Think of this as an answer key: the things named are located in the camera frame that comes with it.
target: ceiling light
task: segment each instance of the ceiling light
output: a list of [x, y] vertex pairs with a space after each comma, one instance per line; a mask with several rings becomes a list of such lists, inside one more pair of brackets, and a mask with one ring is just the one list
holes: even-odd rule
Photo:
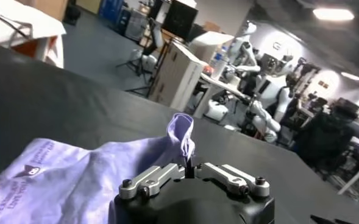
[[313, 14], [318, 19], [329, 21], [346, 21], [354, 19], [354, 15], [347, 9], [314, 9]]
[[342, 72], [341, 74], [342, 74], [343, 76], [345, 76], [346, 78], [359, 81], [359, 77], [357, 77], [357, 76], [355, 76], [355, 75], [352, 75], [352, 74], [349, 74], [349, 73], [346, 73], [346, 72]]

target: floor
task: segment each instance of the floor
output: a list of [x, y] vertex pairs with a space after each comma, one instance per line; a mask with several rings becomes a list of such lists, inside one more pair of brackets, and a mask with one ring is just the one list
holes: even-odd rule
[[[124, 63], [134, 49], [140, 47], [108, 28], [105, 21], [95, 15], [82, 12], [77, 26], [65, 24], [67, 34], [63, 36], [65, 69], [103, 85], [118, 89], [131, 89], [145, 85]], [[232, 110], [234, 103], [227, 107]], [[221, 124], [236, 126], [243, 116], [244, 106], [239, 104], [236, 114], [229, 114]]]

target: lavender fabric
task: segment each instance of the lavender fabric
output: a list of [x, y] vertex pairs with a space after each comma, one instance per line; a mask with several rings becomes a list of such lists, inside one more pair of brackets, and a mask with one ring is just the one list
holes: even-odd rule
[[191, 117], [175, 114], [165, 137], [108, 142], [95, 150], [34, 139], [0, 174], [0, 223], [108, 223], [122, 180], [189, 159], [192, 130]]

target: tripod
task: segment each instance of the tripod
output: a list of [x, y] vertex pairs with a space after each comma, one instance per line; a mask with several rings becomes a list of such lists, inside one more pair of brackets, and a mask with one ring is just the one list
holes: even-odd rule
[[[149, 24], [151, 32], [150, 32], [150, 36], [147, 38], [146, 44], [144, 45], [144, 49], [143, 49], [143, 52], [141, 53], [141, 57], [134, 59], [134, 60], [127, 61], [123, 64], [116, 66], [116, 68], [123, 66], [123, 65], [127, 65], [128, 67], [133, 66], [133, 67], [135, 67], [135, 72], [136, 72], [137, 76], [143, 75], [144, 82], [147, 84], [147, 86], [126, 90], [126, 92], [131, 92], [131, 93], [139, 94], [142, 96], [144, 94], [139, 93], [138, 91], [148, 89], [148, 94], [147, 94], [147, 96], [148, 96], [150, 88], [151, 88], [151, 83], [153, 80], [153, 78], [150, 78], [149, 81], [147, 81], [146, 73], [150, 73], [152, 75], [152, 72], [145, 70], [145, 68], [143, 66], [143, 57], [145, 56], [146, 59], [148, 60], [148, 56], [150, 56], [153, 53], [153, 51], [155, 51], [158, 47], [163, 46], [163, 37], [162, 37], [160, 25], [157, 24], [157, 22], [155, 22], [151, 18], [149, 18], [148, 24]], [[148, 40], [150, 40], [150, 39], [152, 40], [152, 43], [147, 47]]]

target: black table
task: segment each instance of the black table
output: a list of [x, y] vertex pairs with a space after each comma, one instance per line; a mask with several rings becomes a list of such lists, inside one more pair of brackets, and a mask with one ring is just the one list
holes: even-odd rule
[[[33, 138], [94, 149], [165, 135], [174, 113], [0, 47], [0, 172]], [[359, 204], [337, 195], [294, 153], [199, 119], [192, 138], [206, 161], [266, 177], [277, 223], [309, 223], [310, 214], [359, 223]]]

